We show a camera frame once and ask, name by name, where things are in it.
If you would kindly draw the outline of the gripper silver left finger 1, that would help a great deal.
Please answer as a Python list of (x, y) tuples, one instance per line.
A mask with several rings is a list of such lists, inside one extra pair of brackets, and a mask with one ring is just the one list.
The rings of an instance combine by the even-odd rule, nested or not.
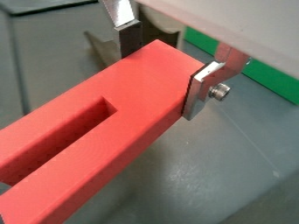
[(121, 57), (143, 47), (143, 24), (136, 19), (129, 0), (98, 0), (116, 30), (116, 42)]

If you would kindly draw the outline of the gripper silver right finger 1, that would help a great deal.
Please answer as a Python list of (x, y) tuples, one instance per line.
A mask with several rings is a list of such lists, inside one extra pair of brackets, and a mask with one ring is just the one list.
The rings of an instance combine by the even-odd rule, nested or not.
[(220, 42), (213, 55), (213, 61), (207, 63), (189, 78), (181, 116), (191, 120), (203, 110), (208, 99), (223, 101), (229, 93), (229, 87), (223, 84), (240, 74), (248, 56)]

